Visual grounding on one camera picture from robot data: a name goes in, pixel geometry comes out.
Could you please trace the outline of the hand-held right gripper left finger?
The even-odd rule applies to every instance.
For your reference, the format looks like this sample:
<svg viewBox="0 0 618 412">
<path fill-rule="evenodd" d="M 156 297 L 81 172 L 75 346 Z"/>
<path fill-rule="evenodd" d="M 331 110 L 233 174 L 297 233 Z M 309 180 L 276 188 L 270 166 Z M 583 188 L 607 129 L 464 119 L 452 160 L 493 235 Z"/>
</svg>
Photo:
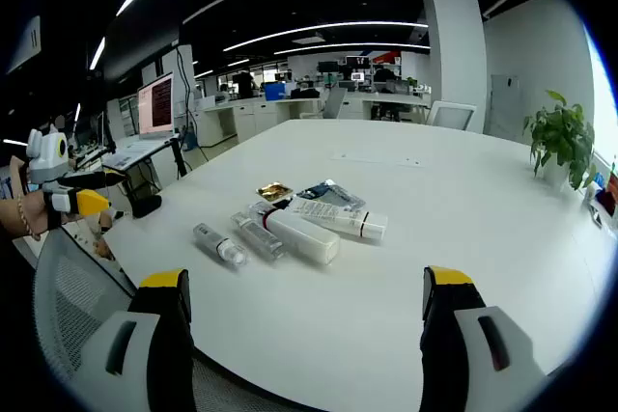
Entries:
<svg viewBox="0 0 618 412">
<path fill-rule="evenodd" d="M 194 341 L 188 271 L 158 272 L 89 339 L 96 411 L 192 411 Z"/>
</svg>

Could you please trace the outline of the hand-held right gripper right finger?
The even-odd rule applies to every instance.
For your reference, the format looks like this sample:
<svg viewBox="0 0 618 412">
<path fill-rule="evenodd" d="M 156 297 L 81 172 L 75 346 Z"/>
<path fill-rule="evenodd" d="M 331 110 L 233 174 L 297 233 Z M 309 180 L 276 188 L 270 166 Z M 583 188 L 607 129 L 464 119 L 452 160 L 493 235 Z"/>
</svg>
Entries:
<svg viewBox="0 0 618 412">
<path fill-rule="evenodd" d="M 459 270 L 424 268 L 422 411 L 521 411 L 547 385 L 530 337 Z"/>
</svg>

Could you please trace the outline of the person's left hand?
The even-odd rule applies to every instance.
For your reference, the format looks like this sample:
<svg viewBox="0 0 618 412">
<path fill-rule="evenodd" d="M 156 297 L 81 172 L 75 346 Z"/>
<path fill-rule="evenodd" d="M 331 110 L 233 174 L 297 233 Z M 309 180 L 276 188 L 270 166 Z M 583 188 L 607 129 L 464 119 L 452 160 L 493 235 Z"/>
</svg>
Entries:
<svg viewBox="0 0 618 412">
<path fill-rule="evenodd" d="M 22 208 L 29 234 L 35 240 L 40 240 L 41 234 L 48 229 L 48 214 L 43 192 L 38 190 L 25 195 L 22 199 Z"/>
</svg>

